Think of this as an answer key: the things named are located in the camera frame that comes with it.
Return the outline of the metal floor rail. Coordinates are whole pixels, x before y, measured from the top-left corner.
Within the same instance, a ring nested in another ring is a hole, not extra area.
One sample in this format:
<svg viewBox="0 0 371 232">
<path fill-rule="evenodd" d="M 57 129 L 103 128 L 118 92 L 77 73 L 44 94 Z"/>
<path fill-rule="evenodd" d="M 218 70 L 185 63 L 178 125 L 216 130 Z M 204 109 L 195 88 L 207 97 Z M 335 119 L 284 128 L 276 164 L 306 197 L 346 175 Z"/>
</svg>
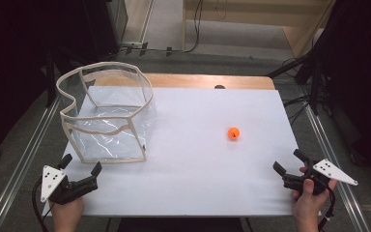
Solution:
<svg viewBox="0 0 371 232">
<path fill-rule="evenodd" d="M 319 116 L 313 114 L 312 109 L 306 107 L 307 118 L 316 134 L 318 142 L 321 146 L 323 155 L 326 159 L 330 160 L 333 164 L 340 167 L 340 163 L 336 157 L 336 154 L 330 144 L 328 136 L 325 132 L 323 124 Z M 354 192 L 349 184 L 339 183 L 336 187 L 341 199 L 344 203 L 345 209 L 349 215 L 351 223 L 356 232 L 371 232 L 371 229 L 364 217 L 361 207 L 354 195 Z"/>
<path fill-rule="evenodd" d="M 20 189 L 20 186 L 27 174 L 29 167 L 41 145 L 43 137 L 50 125 L 50 122 L 58 108 L 59 98 L 56 97 L 43 112 L 39 123 L 37 124 L 22 156 L 16 164 L 14 172 L 0 193 L 0 227 L 11 209 L 14 199 Z"/>
</svg>

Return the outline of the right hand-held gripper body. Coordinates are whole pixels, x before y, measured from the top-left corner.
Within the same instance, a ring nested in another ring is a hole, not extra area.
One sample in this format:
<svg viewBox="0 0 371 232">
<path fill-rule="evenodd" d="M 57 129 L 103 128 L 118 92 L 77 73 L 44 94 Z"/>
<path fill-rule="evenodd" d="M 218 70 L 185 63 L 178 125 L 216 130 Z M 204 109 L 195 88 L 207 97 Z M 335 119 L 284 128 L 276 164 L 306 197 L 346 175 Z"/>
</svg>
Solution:
<svg viewBox="0 0 371 232">
<path fill-rule="evenodd" d="M 303 163 L 306 171 L 301 176 L 287 174 L 283 171 L 283 187 L 302 192 L 303 182 L 311 179 L 314 183 L 313 194 L 319 195 L 328 188 L 330 180 L 336 180 L 349 185 L 357 186 L 358 181 L 342 171 L 328 159 L 320 161 L 306 160 Z"/>
</svg>

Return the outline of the person's left hand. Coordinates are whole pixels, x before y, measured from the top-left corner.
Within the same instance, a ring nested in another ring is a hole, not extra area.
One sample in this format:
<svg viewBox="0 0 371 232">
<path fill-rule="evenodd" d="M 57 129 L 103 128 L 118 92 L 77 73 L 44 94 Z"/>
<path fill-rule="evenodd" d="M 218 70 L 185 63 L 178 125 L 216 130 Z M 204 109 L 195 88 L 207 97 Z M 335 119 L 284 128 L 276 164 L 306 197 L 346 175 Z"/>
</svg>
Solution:
<svg viewBox="0 0 371 232">
<path fill-rule="evenodd" d="M 65 205 L 55 204 L 51 209 L 54 232 L 76 232 L 83 211 L 82 197 Z"/>
</svg>

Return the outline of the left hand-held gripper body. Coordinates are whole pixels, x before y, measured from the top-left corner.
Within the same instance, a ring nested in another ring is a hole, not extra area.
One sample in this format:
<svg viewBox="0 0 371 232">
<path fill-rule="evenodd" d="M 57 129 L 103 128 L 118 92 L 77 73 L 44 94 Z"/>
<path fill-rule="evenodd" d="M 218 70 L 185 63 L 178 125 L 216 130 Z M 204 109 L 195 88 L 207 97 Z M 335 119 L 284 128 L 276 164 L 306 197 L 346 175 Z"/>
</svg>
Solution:
<svg viewBox="0 0 371 232">
<path fill-rule="evenodd" d="M 70 182 L 67 174 L 54 167 L 43 167 L 41 201 L 65 205 L 98 188 L 97 177 L 90 175 Z"/>
</svg>

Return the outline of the black stand pole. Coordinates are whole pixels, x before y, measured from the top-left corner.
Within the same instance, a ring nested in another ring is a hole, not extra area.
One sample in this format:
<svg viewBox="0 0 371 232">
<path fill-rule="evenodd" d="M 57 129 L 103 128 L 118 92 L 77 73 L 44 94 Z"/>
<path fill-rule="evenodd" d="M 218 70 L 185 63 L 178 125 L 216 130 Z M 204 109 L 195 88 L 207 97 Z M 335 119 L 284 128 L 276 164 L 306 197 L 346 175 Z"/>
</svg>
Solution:
<svg viewBox="0 0 371 232">
<path fill-rule="evenodd" d="M 53 55 L 51 49 L 46 49 L 46 76 L 47 76 L 47 103 L 46 106 L 50 107 L 56 97 L 55 90 L 55 64 L 53 62 Z"/>
</svg>

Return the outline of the person's right hand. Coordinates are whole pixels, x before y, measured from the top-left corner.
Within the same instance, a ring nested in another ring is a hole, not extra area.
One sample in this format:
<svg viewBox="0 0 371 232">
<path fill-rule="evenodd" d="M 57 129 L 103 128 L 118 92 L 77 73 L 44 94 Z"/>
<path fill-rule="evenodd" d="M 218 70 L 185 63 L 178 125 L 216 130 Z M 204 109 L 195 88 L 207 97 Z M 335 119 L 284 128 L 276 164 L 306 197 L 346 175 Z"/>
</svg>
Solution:
<svg viewBox="0 0 371 232">
<path fill-rule="evenodd" d="M 323 193 L 317 195 L 314 195 L 313 191 L 314 181 L 309 178 L 303 181 L 302 191 L 292 191 L 292 197 L 295 200 L 293 216 L 297 223 L 318 223 L 318 213 L 327 202 L 329 191 L 326 189 Z"/>
</svg>

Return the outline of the wooden shelf unit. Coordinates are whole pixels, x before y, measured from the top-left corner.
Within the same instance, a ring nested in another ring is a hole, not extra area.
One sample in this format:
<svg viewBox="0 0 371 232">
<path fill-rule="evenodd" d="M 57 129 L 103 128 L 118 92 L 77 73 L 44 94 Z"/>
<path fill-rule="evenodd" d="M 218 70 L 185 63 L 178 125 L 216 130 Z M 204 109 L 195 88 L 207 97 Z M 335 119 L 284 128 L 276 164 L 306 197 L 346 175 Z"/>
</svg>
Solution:
<svg viewBox="0 0 371 232">
<path fill-rule="evenodd" d="M 336 0 L 182 0 L 183 44 L 191 40 L 191 21 L 202 23 L 205 51 L 247 53 L 290 49 L 300 57 L 325 26 Z"/>
</svg>

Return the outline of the wooden table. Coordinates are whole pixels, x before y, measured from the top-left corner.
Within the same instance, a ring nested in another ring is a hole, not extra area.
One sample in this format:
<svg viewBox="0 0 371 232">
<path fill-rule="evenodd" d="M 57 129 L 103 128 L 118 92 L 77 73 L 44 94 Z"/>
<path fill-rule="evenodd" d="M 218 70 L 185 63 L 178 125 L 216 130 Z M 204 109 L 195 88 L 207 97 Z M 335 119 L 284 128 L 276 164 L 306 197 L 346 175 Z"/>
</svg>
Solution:
<svg viewBox="0 0 371 232">
<path fill-rule="evenodd" d="M 273 81 L 267 76 L 146 73 L 153 87 L 211 88 L 274 90 Z"/>
</svg>

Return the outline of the black curtain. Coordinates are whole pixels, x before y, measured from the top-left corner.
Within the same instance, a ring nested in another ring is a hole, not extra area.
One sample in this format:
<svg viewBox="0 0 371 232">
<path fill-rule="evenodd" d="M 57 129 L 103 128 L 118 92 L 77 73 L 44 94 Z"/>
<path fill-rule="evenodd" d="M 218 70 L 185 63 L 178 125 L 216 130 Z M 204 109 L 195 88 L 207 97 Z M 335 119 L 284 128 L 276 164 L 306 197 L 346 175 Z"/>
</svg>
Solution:
<svg viewBox="0 0 371 232">
<path fill-rule="evenodd" d="M 319 58 L 333 119 L 359 164 L 371 164 L 371 0 L 336 0 Z"/>
<path fill-rule="evenodd" d="M 0 144 L 47 92 L 46 49 L 61 73 L 70 61 L 99 62 L 119 50 L 113 0 L 0 0 Z"/>
</svg>

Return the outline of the person's dark clothing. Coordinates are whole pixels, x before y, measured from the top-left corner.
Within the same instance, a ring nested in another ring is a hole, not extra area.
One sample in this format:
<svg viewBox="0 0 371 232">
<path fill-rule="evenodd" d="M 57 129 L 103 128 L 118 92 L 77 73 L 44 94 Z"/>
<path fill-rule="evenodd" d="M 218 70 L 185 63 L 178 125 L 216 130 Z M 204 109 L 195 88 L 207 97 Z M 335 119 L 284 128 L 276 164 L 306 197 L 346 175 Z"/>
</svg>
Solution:
<svg viewBox="0 0 371 232">
<path fill-rule="evenodd" d="M 127 217 L 117 232 L 243 232 L 243 227 L 235 217 Z"/>
</svg>

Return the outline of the black tripod legs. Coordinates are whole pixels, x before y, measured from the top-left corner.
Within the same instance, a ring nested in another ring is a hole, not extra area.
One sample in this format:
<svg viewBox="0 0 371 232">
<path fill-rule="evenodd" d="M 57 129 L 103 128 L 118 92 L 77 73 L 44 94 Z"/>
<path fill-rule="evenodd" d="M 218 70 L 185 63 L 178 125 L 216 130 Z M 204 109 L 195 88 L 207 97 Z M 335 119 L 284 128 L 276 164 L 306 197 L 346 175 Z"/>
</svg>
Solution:
<svg viewBox="0 0 371 232">
<path fill-rule="evenodd" d="M 313 113 L 318 115 L 317 101 L 322 77 L 322 63 L 312 52 L 308 52 L 300 58 L 295 58 L 292 62 L 267 73 L 267 77 L 275 78 L 297 66 L 300 66 L 300 69 L 295 75 L 294 80 L 298 85 L 304 85 L 308 80 L 311 80 L 309 105 Z"/>
</svg>

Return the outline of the white board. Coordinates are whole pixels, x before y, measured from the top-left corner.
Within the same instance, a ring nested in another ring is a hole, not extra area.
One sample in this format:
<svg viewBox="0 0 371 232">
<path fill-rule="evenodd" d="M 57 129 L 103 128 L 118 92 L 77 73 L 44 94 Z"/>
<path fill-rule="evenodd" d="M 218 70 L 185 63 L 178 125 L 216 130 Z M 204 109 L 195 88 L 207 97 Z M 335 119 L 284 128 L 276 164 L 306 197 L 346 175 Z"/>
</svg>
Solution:
<svg viewBox="0 0 371 232">
<path fill-rule="evenodd" d="M 144 162 L 103 166 L 85 195 L 93 217 L 288 216 L 292 196 L 273 170 L 298 173 L 297 141 L 275 90 L 156 88 Z M 227 131 L 236 127 L 238 139 Z"/>
</svg>

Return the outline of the clear plastic storage bag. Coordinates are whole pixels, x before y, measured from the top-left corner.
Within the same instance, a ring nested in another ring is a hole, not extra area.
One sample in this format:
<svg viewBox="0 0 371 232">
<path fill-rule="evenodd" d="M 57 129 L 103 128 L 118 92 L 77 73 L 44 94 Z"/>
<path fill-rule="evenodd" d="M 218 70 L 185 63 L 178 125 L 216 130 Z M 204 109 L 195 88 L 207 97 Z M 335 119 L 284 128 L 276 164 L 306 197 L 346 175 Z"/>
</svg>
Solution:
<svg viewBox="0 0 371 232">
<path fill-rule="evenodd" d="M 151 81 L 134 65 L 100 62 L 56 82 L 63 130 L 83 162 L 146 159 L 157 119 Z"/>
</svg>

